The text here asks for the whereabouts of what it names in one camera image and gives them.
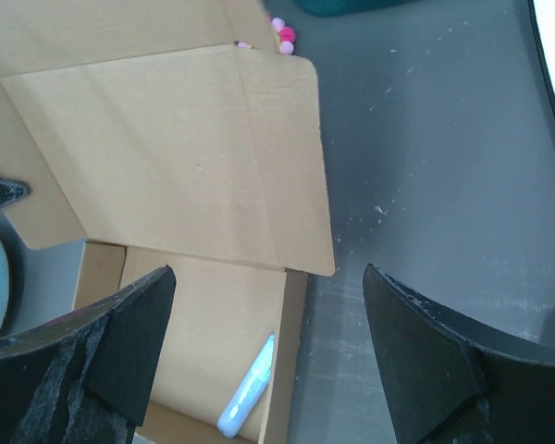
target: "light blue pen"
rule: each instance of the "light blue pen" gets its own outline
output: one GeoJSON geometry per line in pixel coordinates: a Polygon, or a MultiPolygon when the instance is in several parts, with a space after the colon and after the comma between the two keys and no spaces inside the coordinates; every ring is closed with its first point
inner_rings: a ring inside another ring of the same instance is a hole
{"type": "Polygon", "coordinates": [[[218,419],[217,427],[225,437],[234,438],[239,433],[251,410],[267,388],[271,377],[273,355],[274,335],[271,335],[218,419]]]}

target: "pink object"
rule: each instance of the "pink object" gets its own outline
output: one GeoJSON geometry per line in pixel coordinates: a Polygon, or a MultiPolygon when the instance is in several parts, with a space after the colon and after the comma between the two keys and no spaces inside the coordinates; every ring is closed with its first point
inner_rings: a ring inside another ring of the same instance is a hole
{"type": "Polygon", "coordinates": [[[294,43],[296,42],[296,32],[290,26],[287,26],[279,32],[279,38],[282,42],[294,43]]]}
{"type": "Polygon", "coordinates": [[[276,30],[277,32],[280,32],[286,27],[286,22],[279,17],[276,17],[273,20],[271,20],[271,24],[274,25],[274,30],[276,30]]]}
{"type": "Polygon", "coordinates": [[[294,53],[294,43],[292,42],[282,42],[279,46],[279,53],[290,56],[294,53]]]}

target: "brown cardboard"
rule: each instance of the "brown cardboard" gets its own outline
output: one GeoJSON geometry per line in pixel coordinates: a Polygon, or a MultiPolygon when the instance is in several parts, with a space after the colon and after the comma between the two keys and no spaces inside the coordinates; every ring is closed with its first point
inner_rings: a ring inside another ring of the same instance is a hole
{"type": "Polygon", "coordinates": [[[139,430],[157,444],[286,440],[303,272],[334,266],[315,70],[274,37],[257,0],[0,2],[0,177],[33,191],[6,210],[18,234],[87,239],[75,307],[178,276],[139,430]],[[268,390],[223,438],[272,332],[268,390]]]}

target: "table surface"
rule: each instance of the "table surface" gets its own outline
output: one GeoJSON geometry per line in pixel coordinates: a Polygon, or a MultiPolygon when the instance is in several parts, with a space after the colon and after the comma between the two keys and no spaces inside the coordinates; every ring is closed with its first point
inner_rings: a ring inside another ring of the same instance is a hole
{"type": "Polygon", "coordinates": [[[366,264],[555,343],[555,123],[527,3],[422,0],[338,18],[266,3],[317,69],[338,270],[307,296],[290,444],[393,444],[366,264]]]}

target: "white speck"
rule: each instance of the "white speck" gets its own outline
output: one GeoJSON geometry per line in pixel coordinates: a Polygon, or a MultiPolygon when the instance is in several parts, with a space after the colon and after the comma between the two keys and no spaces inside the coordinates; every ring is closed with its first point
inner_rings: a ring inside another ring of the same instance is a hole
{"type": "Polygon", "coordinates": [[[377,210],[378,213],[380,213],[381,215],[387,216],[389,214],[389,210],[383,210],[382,208],[380,208],[380,205],[375,205],[374,209],[377,210]]]}

